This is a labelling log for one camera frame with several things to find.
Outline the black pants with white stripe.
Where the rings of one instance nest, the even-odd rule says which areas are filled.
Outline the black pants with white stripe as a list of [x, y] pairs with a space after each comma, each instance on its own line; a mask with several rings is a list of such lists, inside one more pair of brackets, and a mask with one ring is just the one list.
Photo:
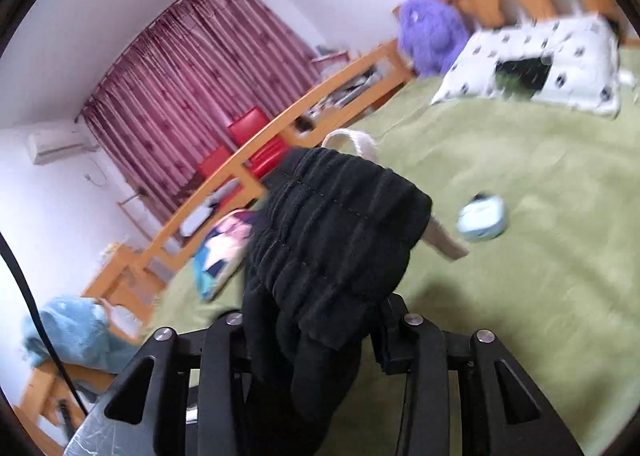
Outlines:
[[243, 327], [253, 381], [247, 455], [312, 455], [354, 383], [378, 308], [404, 276], [431, 198], [326, 148], [277, 167], [248, 242]]

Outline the light blue fluffy blanket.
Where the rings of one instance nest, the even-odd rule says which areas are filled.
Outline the light blue fluffy blanket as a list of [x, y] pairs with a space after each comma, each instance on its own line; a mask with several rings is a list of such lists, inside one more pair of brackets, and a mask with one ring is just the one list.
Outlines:
[[106, 309], [96, 299], [56, 297], [38, 309], [58, 358], [65, 364], [118, 374], [138, 347], [111, 332]]

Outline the colourful geometric cushion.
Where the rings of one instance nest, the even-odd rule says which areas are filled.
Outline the colourful geometric cushion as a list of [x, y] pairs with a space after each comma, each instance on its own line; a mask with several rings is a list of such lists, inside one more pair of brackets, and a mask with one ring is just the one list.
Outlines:
[[195, 285], [202, 301], [212, 301], [244, 261], [258, 218], [254, 210], [235, 210], [205, 236], [194, 255]]

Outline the small light blue box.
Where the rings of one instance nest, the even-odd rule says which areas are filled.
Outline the small light blue box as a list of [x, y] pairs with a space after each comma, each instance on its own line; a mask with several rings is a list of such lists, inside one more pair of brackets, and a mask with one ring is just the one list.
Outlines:
[[497, 195], [478, 193], [460, 211], [457, 230], [470, 242], [497, 238], [508, 227], [506, 204]]

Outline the maroon patterned curtain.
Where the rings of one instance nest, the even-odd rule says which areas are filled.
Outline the maroon patterned curtain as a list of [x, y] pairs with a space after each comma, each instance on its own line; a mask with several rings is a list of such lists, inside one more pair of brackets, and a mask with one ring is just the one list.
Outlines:
[[314, 51], [261, 0], [179, 0], [142, 31], [81, 116], [166, 222], [177, 195], [258, 107], [269, 119], [318, 81]]

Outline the black tablet on pillow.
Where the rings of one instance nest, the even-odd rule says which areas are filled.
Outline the black tablet on pillow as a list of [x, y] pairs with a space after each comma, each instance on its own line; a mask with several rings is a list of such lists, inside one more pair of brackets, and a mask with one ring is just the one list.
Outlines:
[[495, 67], [496, 87], [506, 97], [532, 98], [546, 84], [551, 66], [550, 57], [498, 61]]

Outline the white black-dotted pillow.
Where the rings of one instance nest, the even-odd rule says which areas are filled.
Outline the white black-dotted pillow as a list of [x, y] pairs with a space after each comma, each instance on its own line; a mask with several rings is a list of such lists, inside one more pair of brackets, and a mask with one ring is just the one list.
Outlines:
[[515, 98], [614, 118], [620, 40], [593, 12], [474, 33], [431, 100]]

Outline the purple fluffy plush toy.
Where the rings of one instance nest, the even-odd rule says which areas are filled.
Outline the purple fluffy plush toy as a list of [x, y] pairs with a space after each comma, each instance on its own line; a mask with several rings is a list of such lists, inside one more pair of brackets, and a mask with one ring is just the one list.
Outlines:
[[399, 24], [398, 49], [422, 78], [446, 74], [470, 38], [457, 9], [442, 0], [406, 0]]

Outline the white wall air conditioner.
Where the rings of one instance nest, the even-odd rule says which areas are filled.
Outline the white wall air conditioner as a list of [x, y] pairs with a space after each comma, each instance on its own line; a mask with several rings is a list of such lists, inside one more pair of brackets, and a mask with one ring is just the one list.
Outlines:
[[43, 127], [30, 133], [26, 149], [34, 165], [46, 165], [100, 148], [91, 133], [80, 124]]

